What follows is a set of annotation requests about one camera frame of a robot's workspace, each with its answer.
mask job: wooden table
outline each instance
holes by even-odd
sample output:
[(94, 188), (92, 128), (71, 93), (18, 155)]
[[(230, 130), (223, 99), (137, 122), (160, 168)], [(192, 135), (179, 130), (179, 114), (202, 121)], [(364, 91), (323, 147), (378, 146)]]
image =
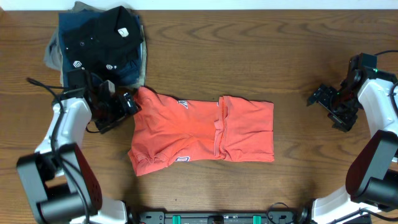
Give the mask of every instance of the wooden table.
[[(33, 222), (16, 161), (33, 153), (53, 113), (52, 97), (25, 78), (59, 84), (59, 72), (43, 63), (57, 13), (0, 17), (0, 223)], [(174, 163), (137, 178), (126, 155), (131, 118), (103, 136), (84, 138), (83, 153), (105, 195), (141, 210), (259, 211), (274, 202), (298, 207), (345, 183), (370, 138), (365, 114), (360, 111), (354, 128), (342, 133), (331, 128), (321, 106), (306, 107), (306, 100), (321, 83), (338, 87), (351, 56), (396, 49), (397, 11), (139, 14), (147, 36), (147, 86), (191, 100), (233, 95), (273, 102), (275, 162)], [(379, 67), (398, 72), (397, 60), (398, 54), (380, 56)]]

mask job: black shirt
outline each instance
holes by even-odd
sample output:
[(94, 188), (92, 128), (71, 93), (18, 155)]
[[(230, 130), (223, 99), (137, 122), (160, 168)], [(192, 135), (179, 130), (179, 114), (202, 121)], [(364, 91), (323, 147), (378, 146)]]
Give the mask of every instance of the black shirt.
[(142, 43), (140, 27), (122, 6), (103, 12), (62, 38), (69, 62), (92, 72), (122, 69), (138, 59), (137, 47)]

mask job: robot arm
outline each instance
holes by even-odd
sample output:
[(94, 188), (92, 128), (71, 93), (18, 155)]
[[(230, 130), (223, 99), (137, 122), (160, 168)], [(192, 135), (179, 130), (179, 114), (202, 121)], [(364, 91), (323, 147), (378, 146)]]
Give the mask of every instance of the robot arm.
[[(42, 143), (35, 153), (21, 157), (17, 171), (37, 223), (129, 223), (128, 212), (122, 201), (102, 196), (101, 188), (81, 153), (85, 129), (94, 121), (100, 132), (106, 132), (138, 111), (131, 95), (117, 95), (109, 81), (98, 88), (91, 85), (91, 75), (84, 70), (68, 74), (68, 89), (61, 94), (61, 110), (53, 103), (54, 116)], [(51, 135), (59, 121), (55, 137), (56, 153), (64, 168), (56, 160), (51, 147)], [(65, 175), (67, 183), (48, 187), (46, 182)]]
[(361, 54), (349, 63), (341, 89), (321, 87), (308, 99), (319, 102), (328, 111), (334, 128), (349, 131), (356, 112), (366, 113), (371, 140), (349, 168), (346, 185), (327, 197), (316, 199), (312, 219), (318, 223), (344, 223), (371, 212), (389, 212), (398, 208), (397, 172), (390, 170), (398, 149), (398, 117), (394, 110), (394, 74), (376, 68), (377, 57)]

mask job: orange t-shirt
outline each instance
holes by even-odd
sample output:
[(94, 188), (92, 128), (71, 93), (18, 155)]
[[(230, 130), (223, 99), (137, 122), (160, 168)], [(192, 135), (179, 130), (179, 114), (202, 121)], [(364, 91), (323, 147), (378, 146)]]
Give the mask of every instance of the orange t-shirt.
[(134, 115), (129, 157), (137, 175), (176, 161), (274, 161), (273, 103), (232, 96), (176, 100), (145, 87), (134, 100), (141, 111)]

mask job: gray cloth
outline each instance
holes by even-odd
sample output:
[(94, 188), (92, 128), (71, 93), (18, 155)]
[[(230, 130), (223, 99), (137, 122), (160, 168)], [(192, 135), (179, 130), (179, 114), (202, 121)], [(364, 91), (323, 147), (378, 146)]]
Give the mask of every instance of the gray cloth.
[[(68, 10), (68, 12), (81, 12), (81, 11), (91, 11), (91, 12), (103, 12), (101, 9), (97, 9), (93, 6), (89, 6), (85, 3), (82, 3), (80, 1), (75, 2), (74, 7), (71, 10)], [(134, 11), (132, 9), (127, 9), (130, 14), (134, 14)], [(44, 52), (44, 63), (47, 67), (61, 71), (61, 79), (60, 83), (63, 85), (63, 74), (62, 74), (62, 54), (61, 54), (61, 48), (59, 46), (59, 36), (58, 36), (58, 27), (55, 29), (53, 35), (51, 36), (50, 42), (47, 44)], [(142, 34), (142, 51), (141, 51), (141, 67), (139, 70), (139, 80), (137, 83), (130, 85), (130, 86), (125, 86), (127, 88), (138, 88), (142, 85), (145, 84), (145, 78), (146, 78), (146, 60), (147, 60), (147, 48), (146, 48), (146, 42), (145, 42), (145, 37), (144, 37), (144, 28), (141, 26), (141, 34)]]

